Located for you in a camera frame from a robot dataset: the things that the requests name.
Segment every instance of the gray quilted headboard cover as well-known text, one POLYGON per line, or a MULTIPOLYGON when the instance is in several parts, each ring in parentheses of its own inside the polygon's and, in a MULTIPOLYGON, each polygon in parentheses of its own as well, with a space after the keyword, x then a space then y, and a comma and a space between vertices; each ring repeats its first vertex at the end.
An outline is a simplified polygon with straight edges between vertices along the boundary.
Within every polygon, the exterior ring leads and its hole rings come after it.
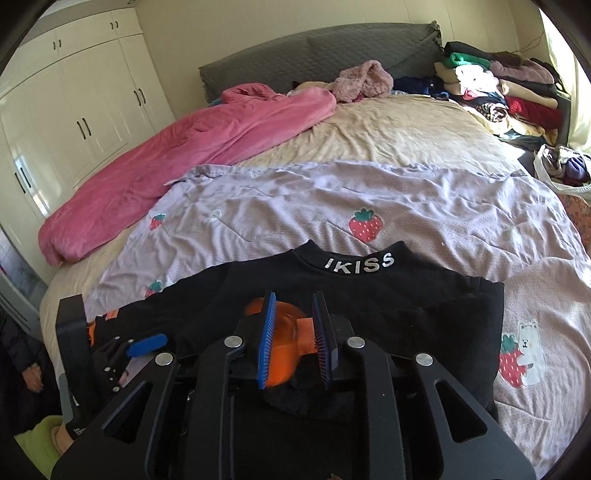
POLYGON ((394 79, 435 75, 441 31, 431 24, 369 23, 320 28, 277 38, 201 67, 207 101, 241 83, 287 93, 293 82, 332 82, 339 73, 379 60, 394 79))

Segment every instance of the silver screw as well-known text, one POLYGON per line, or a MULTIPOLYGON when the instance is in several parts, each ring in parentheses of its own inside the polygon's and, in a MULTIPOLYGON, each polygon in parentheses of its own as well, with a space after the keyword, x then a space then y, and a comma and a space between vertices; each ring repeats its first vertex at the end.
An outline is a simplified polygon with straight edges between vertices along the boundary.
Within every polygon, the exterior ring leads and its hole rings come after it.
POLYGON ((236 348, 242 345, 242 339, 238 335, 230 335, 226 337, 223 344, 228 348, 236 348))
POLYGON ((365 340, 361 337, 349 337, 347 339, 347 345, 351 348, 363 348, 365 346, 365 340))
POLYGON ((162 352, 156 355, 156 364, 161 367, 170 365, 173 362, 173 356, 168 352, 162 352))
POLYGON ((415 360, 419 365, 424 367, 430 367, 433 365, 433 357, 428 353, 420 353, 415 357, 415 360))

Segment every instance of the red garment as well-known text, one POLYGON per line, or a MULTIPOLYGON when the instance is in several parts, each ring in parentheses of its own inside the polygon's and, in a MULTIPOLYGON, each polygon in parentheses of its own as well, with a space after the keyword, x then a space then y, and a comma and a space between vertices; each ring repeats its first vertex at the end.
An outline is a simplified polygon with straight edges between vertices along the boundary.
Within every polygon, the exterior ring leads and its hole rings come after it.
POLYGON ((50 265, 77 262, 146 215, 197 165, 234 165, 330 117, 335 97, 309 88, 287 97, 249 83, 222 93, 223 105, 197 110, 96 173, 39 230, 50 265))
POLYGON ((509 114, 526 119, 527 121, 544 127, 546 130, 562 127, 562 111, 553 110, 539 103, 529 102, 522 98, 505 97, 509 114))

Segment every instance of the lavender blanket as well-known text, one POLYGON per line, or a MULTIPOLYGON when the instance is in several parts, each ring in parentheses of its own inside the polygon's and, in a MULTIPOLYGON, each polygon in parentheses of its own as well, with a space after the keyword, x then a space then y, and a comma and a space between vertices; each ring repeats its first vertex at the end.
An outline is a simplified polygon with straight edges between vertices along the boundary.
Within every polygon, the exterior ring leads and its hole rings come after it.
POLYGON ((591 405, 591 262, 556 195, 529 176, 345 161, 197 167, 139 222, 87 313, 308 239, 349 255, 403 240, 447 268, 503 281, 500 422, 538 476, 548 471, 591 405), (375 238, 350 229, 363 208, 381 220, 375 238))

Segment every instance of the wardrobe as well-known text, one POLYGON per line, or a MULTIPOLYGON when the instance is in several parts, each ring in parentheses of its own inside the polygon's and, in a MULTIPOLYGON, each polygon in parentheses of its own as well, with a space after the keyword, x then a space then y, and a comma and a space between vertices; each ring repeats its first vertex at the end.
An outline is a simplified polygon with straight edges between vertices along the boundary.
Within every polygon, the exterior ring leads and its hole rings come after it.
POLYGON ((21 45, 0 76, 0 225, 46 282, 44 219, 122 153, 175 121, 135 10, 21 45))

